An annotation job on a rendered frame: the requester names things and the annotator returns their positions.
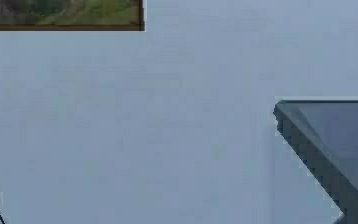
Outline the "brown framed landscape picture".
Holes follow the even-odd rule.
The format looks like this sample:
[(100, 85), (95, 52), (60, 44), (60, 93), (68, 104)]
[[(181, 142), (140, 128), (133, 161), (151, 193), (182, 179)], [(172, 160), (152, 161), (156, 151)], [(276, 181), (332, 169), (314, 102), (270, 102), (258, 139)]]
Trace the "brown framed landscape picture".
[(143, 0), (0, 0), (0, 31), (144, 31)]

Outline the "dark grey television set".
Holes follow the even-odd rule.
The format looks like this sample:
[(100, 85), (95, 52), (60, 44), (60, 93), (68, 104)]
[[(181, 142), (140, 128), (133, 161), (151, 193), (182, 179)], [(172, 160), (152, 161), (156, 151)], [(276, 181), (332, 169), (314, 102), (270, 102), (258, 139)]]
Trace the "dark grey television set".
[(281, 100), (276, 128), (342, 211), (358, 224), (358, 100)]

